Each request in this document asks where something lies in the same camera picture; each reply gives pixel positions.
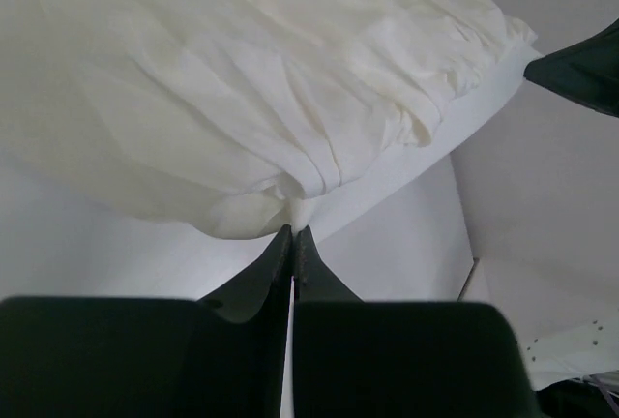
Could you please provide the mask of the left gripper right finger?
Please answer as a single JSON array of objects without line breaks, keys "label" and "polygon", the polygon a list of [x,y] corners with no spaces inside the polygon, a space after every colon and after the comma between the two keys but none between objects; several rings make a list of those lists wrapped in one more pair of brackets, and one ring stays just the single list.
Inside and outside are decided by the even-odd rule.
[{"label": "left gripper right finger", "polygon": [[514,332],[494,307],[365,302],[295,239],[292,397],[298,417],[533,417]]}]

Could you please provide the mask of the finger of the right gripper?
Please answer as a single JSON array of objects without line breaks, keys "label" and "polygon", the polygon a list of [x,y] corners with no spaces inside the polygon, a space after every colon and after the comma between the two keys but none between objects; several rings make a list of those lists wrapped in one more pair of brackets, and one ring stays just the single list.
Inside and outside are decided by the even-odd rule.
[{"label": "finger of the right gripper", "polygon": [[618,21],[595,36],[530,62],[524,78],[603,115],[618,117]]}]

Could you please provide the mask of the white skirt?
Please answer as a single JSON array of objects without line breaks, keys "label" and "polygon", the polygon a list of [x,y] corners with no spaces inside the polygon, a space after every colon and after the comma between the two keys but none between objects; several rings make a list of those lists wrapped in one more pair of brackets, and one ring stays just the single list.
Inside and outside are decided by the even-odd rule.
[{"label": "white skirt", "polygon": [[1,142],[126,214],[252,239],[535,33],[492,0],[1,0]]}]

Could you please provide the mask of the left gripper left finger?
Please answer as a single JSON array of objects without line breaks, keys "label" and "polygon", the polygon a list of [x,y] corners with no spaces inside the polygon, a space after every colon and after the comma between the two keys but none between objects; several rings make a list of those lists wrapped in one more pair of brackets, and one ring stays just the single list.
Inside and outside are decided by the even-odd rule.
[{"label": "left gripper left finger", "polygon": [[1,304],[5,417],[276,417],[293,237],[198,300],[16,296]]}]

